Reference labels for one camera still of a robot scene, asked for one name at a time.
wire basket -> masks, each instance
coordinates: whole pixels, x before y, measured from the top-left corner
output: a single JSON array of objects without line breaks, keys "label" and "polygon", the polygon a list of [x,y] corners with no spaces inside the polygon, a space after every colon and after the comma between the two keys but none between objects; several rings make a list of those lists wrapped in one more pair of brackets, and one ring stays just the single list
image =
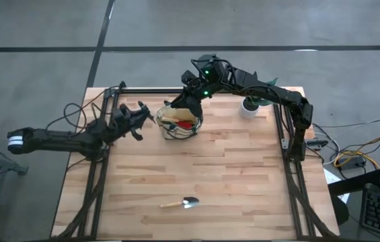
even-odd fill
[{"label": "wire basket", "polygon": [[[170,104],[166,104],[158,110],[156,119],[161,134],[166,140],[184,140],[193,137],[203,123],[203,117],[197,118],[186,108],[171,108]],[[190,122],[192,126],[190,128],[180,126],[176,120],[185,120]]]}]

butcher block tabletop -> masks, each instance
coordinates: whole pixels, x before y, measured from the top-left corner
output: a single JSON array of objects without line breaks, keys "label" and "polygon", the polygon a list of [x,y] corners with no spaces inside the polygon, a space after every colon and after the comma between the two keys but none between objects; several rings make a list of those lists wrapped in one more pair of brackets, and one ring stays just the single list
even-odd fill
[{"label": "butcher block tabletop", "polygon": [[[302,87],[286,88],[303,94]],[[88,88],[83,103],[103,90]],[[155,115],[164,100],[175,96],[122,94],[119,103],[137,110],[140,100]],[[238,114],[242,99],[230,94],[204,99],[203,125],[188,140],[165,140],[150,120],[141,131],[142,141],[130,133],[117,140],[110,149],[97,239],[294,239],[273,107],[261,107],[254,119],[245,120]],[[94,103],[101,106],[102,99]],[[85,112],[92,120],[91,108]],[[310,128],[306,138],[313,136]],[[82,158],[72,153],[69,165]],[[302,166],[311,206],[339,234],[321,160],[306,157]],[[62,232],[81,208],[88,171],[88,161],[68,170],[52,235]],[[198,206],[160,208],[188,196],[198,198]],[[303,215],[301,221],[305,231]]]}]

gray floor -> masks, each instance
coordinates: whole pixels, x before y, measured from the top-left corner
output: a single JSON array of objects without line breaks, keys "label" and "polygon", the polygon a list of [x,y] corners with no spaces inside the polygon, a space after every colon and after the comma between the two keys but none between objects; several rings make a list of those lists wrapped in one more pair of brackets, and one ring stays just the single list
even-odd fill
[{"label": "gray floor", "polygon": [[[95,46],[107,0],[0,1],[0,46]],[[117,1],[106,46],[380,44],[380,0]],[[94,86],[180,86],[199,52],[103,53]],[[380,117],[380,51],[220,52],[263,81],[304,86],[320,125]],[[6,133],[44,127],[65,104],[80,103],[93,53],[0,53],[0,150]],[[64,122],[57,130],[72,130]],[[345,129],[327,130],[332,136]],[[380,123],[343,136],[346,146],[380,135]],[[9,173],[0,199],[0,241],[49,236],[63,182],[66,153],[13,156],[27,176]],[[380,150],[373,154],[380,162]],[[356,170],[348,176],[359,174]],[[360,196],[348,205],[358,218]],[[376,239],[352,220],[343,237]]]}]

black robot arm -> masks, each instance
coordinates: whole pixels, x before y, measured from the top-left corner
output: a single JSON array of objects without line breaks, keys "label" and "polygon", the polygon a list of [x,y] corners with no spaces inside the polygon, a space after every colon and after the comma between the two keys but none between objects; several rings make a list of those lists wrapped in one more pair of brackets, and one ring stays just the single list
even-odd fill
[{"label": "black robot arm", "polygon": [[295,128],[287,157],[290,161],[305,159],[305,131],[312,123],[313,106],[298,91],[289,91],[259,81],[257,73],[251,74],[237,69],[228,60],[215,55],[204,55],[191,62],[198,70],[198,77],[190,71],[181,76],[185,87],[172,102],[172,108],[188,108],[195,116],[200,117],[201,100],[211,98],[222,90],[233,95],[263,98],[283,105],[290,110]]},{"label": "black robot arm", "polygon": [[109,125],[103,116],[91,121],[83,132],[63,132],[45,129],[21,128],[7,133],[7,149],[13,154],[32,151],[78,152],[95,161],[102,158],[102,147],[131,132],[137,140],[143,137],[138,133],[147,118],[153,121],[148,107],[139,102],[140,110],[131,111],[125,104],[112,109]]}]

trowel wooden handle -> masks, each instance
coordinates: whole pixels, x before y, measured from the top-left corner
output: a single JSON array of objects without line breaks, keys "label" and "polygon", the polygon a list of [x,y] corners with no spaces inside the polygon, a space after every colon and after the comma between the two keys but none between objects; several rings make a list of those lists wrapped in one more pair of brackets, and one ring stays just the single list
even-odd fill
[{"label": "trowel wooden handle", "polygon": [[170,208],[172,206],[181,206],[182,202],[171,202],[169,204],[162,204],[160,205],[160,208]]},{"label": "trowel wooden handle", "polygon": [[177,118],[168,118],[168,117],[161,117],[161,121],[164,122],[179,122]]}]

